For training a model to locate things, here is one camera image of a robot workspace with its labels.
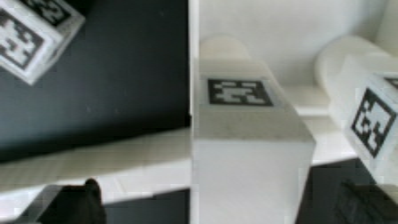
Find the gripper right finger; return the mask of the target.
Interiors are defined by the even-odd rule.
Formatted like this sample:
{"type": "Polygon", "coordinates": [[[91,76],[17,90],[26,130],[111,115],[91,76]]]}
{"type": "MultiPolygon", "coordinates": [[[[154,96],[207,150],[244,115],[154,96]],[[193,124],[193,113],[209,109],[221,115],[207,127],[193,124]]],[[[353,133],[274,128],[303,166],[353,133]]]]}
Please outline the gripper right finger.
{"type": "Polygon", "coordinates": [[[397,185],[342,183],[337,224],[398,224],[397,185]]]}

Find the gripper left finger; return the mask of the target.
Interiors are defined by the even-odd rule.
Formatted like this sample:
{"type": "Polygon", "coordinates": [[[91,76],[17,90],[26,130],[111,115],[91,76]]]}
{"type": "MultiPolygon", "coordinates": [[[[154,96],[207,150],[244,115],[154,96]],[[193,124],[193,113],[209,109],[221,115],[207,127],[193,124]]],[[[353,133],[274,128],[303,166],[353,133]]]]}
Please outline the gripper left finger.
{"type": "Polygon", "coordinates": [[[82,185],[49,185],[15,224],[107,224],[98,181],[90,178],[82,185]]]}

